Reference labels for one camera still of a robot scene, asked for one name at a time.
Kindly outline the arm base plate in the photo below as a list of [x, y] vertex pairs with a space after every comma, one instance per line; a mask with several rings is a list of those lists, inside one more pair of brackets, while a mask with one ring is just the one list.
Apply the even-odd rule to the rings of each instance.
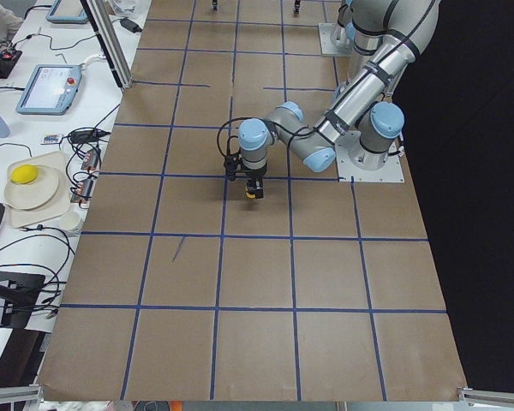
[[345, 27], [341, 27], [337, 23], [320, 23], [318, 31], [323, 56], [347, 57], [352, 54], [356, 35], [352, 23], [348, 23]]
[[341, 182], [404, 183], [395, 140], [386, 152], [371, 153], [360, 142], [359, 131], [349, 131], [335, 145], [338, 180]]

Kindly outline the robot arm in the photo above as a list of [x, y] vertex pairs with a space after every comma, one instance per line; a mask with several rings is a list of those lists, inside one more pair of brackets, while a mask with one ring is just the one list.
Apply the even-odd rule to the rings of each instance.
[[406, 67], [426, 50], [439, 16], [437, 1], [344, 1], [331, 36], [337, 47], [347, 47], [355, 61], [345, 83], [338, 86], [333, 103], [317, 123], [304, 122], [293, 102], [277, 106], [263, 118], [244, 120], [239, 128], [238, 153], [228, 153], [226, 174], [235, 180], [243, 172], [246, 195], [264, 195], [267, 149], [281, 141], [313, 172], [335, 160], [335, 145], [353, 130], [352, 163], [364, 170], [381, 168], [393, 140], [404, 125], [403, 112], [393, 103], [379, 101], [390, 94]]

